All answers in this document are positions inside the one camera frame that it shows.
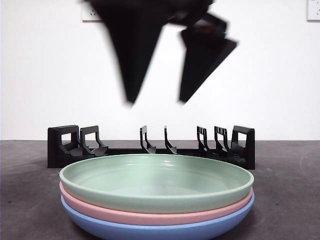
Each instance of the pink plate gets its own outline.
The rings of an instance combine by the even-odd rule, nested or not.
[[[60,190],[66,203],[74,210],[87,215],[89,217],[104,220],[119,224],[129,225],[147,225],[147,226],[167,226],[167,225],[181,225],[193,224],[204,221],[209,221],[232,214],[243,208],[250,200],[253,190],[251,188],[249,194],[240,201],[225,206],[222,208],[199,211],[192,213],[178,213],[178,214],[150,214],[150,213],[135,213],[127,211],[118,211],[100,206],[91,205],[71,196],[60,182]]]

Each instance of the black dish rack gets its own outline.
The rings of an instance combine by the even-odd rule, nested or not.
[[[86,135],[95,134],[98,148],[86,145]],[[246,135],[245,144],[239,144],[239,133]],[[71,141],[63,143],[62,135],[71,134]],[[164,143],[166,148],[156,148],[147,138],[147,126],[140,128],[141,148],[109,148],[99,138],[99,127],[89,126],[80,128],[77,125],[66,125],[48,128],[47,167],[63,168],[69,164],[96,157],[124,154],[172,154],[215,159],[231,163],[248,170],[255,169],[255,129],[234,126],[231,145],[228,145],[227,129],[215,126],[215,149],[208,146],[207,129],[197,126],[196,135],[198,148],[178,148],[168,140],[167,126],[164,127]],[[223,136],[222,144],[218,135]]]

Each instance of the white wall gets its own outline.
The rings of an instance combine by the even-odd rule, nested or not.
[[[217,0],[239,47],[185,105],[177,103],[181,27],[166,26],[136,104],[124,102],[111,41],[82,23],[78,0],[1,1],[1,137],[45,140],[47,128],[99,125],[104,140],[195,139],[196,125],[257,140],[320,140],[320,23],[306,0]]]

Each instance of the electrical outlet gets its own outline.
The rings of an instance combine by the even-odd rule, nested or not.
[[[96,10],[91,6],[89,2],[83,2],[81,4],[81,19],[83,22],[100,22],[101,21]]]
[[[320,21],[320,0],[308,0],[308,21]]]

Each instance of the gray countertop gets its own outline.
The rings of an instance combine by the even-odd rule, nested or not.
[[[138,141],[104,142],[112,148],[139,147]],[[197,145],[172,142],[184,148]],[[1,141],[0,167],[2,240],[99,239],[65,213],[60,169],[47,168],[46,141]],[[256,170],[251,172],[254,205],[217,240],[320,239],[320,141],[257,141]]]

